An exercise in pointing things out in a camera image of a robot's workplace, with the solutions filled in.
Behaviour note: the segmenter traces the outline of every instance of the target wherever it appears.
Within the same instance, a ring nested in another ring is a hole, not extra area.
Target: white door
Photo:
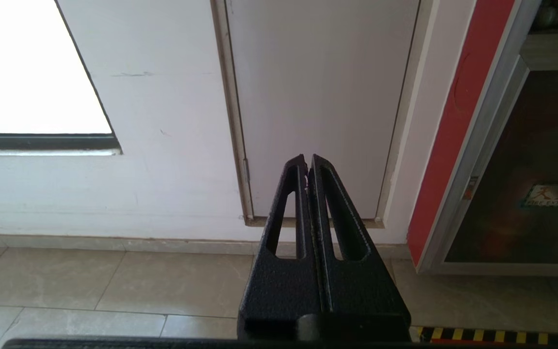
[[[375,217],[418,3],[228,2],[255,216],[268,215],[283,162],[317,153],[361,218]]]

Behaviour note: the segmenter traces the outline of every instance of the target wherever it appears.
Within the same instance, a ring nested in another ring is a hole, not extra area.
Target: baseboard
[[[0,247],[62,248],[180,254],[257,254],[257,241],[170,240],[118,237],[64,237],[0,235]],[[410,259],[406,245],[376,245],[382,258]],[[295,257],[296,244],[280,242],[277,256]]]

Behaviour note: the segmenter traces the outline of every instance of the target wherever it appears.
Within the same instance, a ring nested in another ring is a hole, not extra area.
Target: door hinge
[[[247,159],[242,159],[242,172],[244,175],[244,181],[248,183],[250,176],[248,175],[248,161]]]
[[[471,176],[469,179],[469,184],[466,186],[465,194],[462,197],[463,200],[472,200],[472,197],[475,194],[475,187],[477,186],[477,181],[479,180],[479,176]]]

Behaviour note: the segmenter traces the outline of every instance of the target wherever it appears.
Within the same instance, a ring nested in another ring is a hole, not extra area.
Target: window
[[[119,148],[53,0],[0,0],[0,149]]]

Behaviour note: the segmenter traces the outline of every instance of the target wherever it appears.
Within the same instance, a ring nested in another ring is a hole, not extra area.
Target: bright window
[[[0,0],[0,133],[111,134],[54,0]]]

